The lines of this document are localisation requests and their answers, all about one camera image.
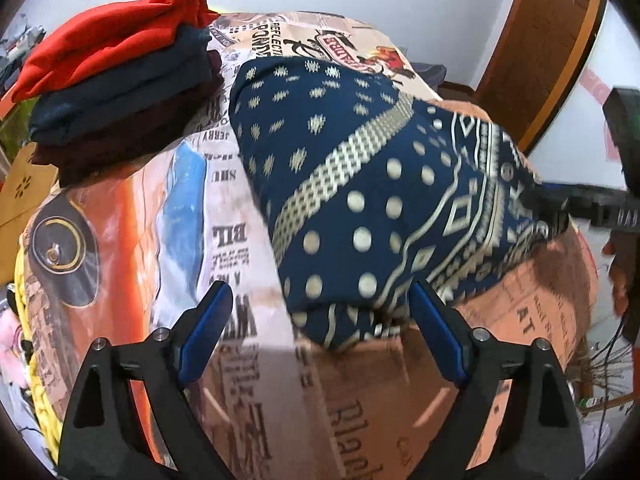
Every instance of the polka dot fabric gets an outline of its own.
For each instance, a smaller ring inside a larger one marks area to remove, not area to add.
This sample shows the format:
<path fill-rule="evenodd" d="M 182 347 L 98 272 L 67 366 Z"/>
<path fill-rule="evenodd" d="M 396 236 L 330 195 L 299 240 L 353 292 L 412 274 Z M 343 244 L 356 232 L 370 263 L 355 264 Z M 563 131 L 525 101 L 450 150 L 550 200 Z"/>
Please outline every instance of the polka dot fabric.
<path fill-rule="evenodd" d="M 397 335 L 427 279 L 453 303 L 548 237 L 533 175 L 497 125 L 322 60 L 245 63 L 231 123 L 292 322 L 327 349 Z"/>

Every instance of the red cloth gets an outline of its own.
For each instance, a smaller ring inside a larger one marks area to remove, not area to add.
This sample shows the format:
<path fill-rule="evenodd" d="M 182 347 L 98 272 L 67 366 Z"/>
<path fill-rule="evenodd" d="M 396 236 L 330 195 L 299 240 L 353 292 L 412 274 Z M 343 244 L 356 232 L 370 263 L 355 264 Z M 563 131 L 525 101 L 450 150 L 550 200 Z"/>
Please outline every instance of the red cloth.
<path fill-rule="evenodd" d="M 219 14 L 207 0 L 138 0 L 81 12 L 37 46 L 20 72 L 15 103 L 67 88 L 130 59 L 169 46 L 181 23 L 204 28 Z"/>

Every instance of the metal bolt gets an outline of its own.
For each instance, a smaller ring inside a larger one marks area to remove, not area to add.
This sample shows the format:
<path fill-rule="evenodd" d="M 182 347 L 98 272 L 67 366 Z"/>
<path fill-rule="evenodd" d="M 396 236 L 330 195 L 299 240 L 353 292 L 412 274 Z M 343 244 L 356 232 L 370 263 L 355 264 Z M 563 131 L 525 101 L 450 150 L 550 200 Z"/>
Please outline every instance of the metal bolt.
<path fill-rule="evenodd" d="M 478 341 L 489 341 L 491 334 L 485 328 L 475 328 L 473 331 L 474 339 Z"/>
<path fill-rule="evenodd" d="M 160 328 L 156 328 L 151 335 L 156 341 L 164 341 L 169 337 L 169 329 L 161 326 Z"/>
<path fill-rule="evenodd" d="M 107 340 L 103 337 L 94 339 L 94 342 L 91 343 L 91 348 L 94 350 L 102 350 L 105 346 L 107 346 Z"/>
<path fill-rule="evenodd" d="M 543 337 L 536 339 L 536 346 L 541 350 L 551 350 L 551 343 Z"/>

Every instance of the wooden door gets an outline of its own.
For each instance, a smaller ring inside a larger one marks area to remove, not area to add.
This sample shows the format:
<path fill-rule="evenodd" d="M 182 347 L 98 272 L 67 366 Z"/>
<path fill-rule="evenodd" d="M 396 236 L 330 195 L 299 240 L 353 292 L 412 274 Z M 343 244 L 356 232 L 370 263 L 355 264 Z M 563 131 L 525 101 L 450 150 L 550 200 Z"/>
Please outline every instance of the wooden door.
<path fill-rule="evenodd" d="M 548 125 L 573 85 L 593 43 L 600 4 L 514 0 L 475 101 L 521 150 Z"/>

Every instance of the stack of folded clothes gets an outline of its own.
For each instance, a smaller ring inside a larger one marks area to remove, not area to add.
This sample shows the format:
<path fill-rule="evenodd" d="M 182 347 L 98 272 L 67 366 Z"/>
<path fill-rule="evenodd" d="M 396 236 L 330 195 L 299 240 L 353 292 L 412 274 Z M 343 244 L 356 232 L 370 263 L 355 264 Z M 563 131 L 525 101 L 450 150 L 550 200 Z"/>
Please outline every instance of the stack of folded clothes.
<path fill-rule="evenodd" d="M 180 137 L 222 86 L 220 55 L 207 52 L 218 16 L 207 0 L 139 0 L 82 12 L 45 38 L 13 95 L 40 96 L 32 163 L 57 166 L 69 186 Z"/>

